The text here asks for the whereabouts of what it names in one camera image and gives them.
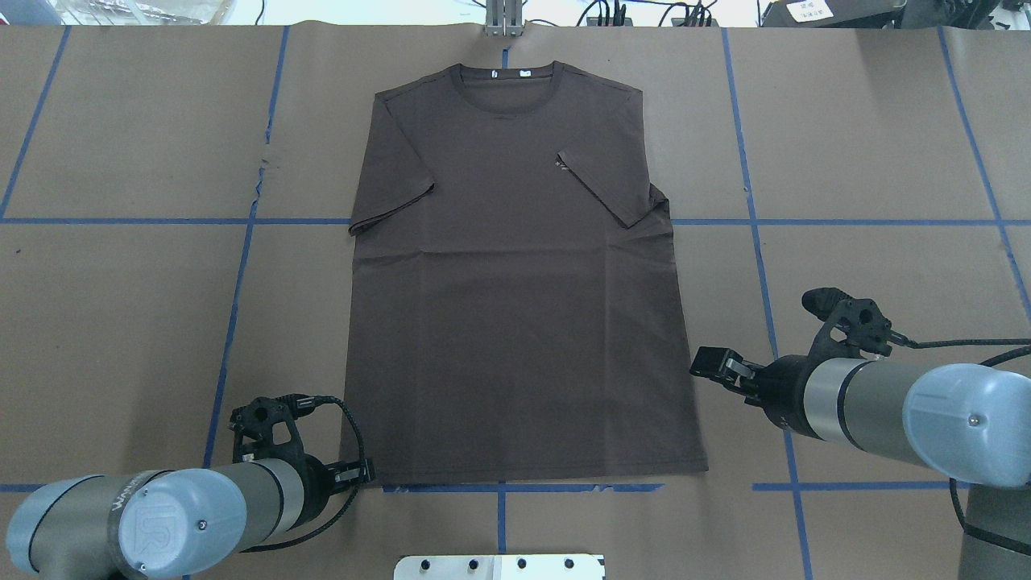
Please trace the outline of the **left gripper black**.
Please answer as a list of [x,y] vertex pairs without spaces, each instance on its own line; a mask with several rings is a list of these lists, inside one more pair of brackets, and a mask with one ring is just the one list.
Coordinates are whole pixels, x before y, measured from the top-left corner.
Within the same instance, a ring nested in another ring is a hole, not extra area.
[[361,486],[375,481],[375,464],[371,458],[338,460],[329,463],[329,470],[323,462],[312,455],[303,455],[300,462],[300,477],[304,486],[305,504],[328,502],[334,486]]

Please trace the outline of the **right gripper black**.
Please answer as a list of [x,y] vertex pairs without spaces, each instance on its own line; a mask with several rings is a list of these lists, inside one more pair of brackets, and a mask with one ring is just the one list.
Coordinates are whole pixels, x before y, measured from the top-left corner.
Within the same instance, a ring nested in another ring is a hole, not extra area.
[[729,393],[751,393],[755,405],[784,432],[810,436],[804,411],[804,386],[809,378],[807,359],[777,359],[762,367],[737,351],[721,346],[699,346],[689,374],[710,379]]

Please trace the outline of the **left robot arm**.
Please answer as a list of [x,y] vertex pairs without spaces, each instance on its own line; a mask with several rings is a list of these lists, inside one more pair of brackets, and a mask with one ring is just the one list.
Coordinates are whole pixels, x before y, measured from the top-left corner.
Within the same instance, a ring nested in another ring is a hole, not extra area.
[[279,458],[217,469],[89,474],[41,486],[16,507],[10,560],[40,579],[176,579],[273,548],[333,494],[375,478],[371,460]]

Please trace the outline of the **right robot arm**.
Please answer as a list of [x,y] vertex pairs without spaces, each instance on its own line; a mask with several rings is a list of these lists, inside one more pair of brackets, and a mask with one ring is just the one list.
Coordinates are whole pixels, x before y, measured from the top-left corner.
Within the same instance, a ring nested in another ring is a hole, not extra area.
[[691,375],[723,385],[785,432],[968,483],[958,576],[1027,579],[1030,381],[951,363],[790,355],[760,366],[703,346]]

